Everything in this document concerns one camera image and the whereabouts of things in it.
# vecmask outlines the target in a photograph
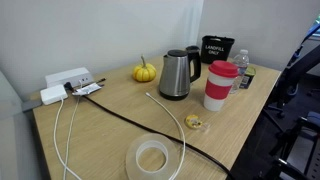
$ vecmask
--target clear plastic bottle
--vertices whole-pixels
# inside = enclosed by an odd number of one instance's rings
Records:
[[[240,53],[233,58],[233,64],[238,66],[238,77],[233,82],[232,88],[230,93],[235,93],[239,89],[243,76],[247,70],[249,65],[249,57],[248,57],[248,50],[241,49]]]

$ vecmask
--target electric kettle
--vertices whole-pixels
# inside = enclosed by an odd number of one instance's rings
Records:
[[[163,56],[163,69],[160,78],[160,95],[169,100],[182,100],[190,91],[190,83],[201,74],[199,48],[189,46],[186,51],[170,50]],[[190,65],[193,62],[193,75]]]

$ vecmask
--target charger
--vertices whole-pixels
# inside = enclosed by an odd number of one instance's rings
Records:
[[[64,86],[61,84],[52,86],[47,89],[43,89],[40,91],[40,94],[41,94],[41,100],[45,105],[58,102],[61,100],[61,98],[66,99],[68,97],[68,94],[64,89]]]

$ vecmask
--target small pumpkin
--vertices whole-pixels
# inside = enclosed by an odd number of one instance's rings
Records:
[[[133,69],[133,79],[139,82],[149,82],[152,81],[156,77],[156,68],[146,63],[143,55],[141,55],[142,64],[136,66]]]

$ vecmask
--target pumpkin stem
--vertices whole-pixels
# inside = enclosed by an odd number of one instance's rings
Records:
[[[143,68],[146,67],[146,61],[144,60],[143,54],[141,54],[141,59],[142,59],[142,63],[143,63]]]

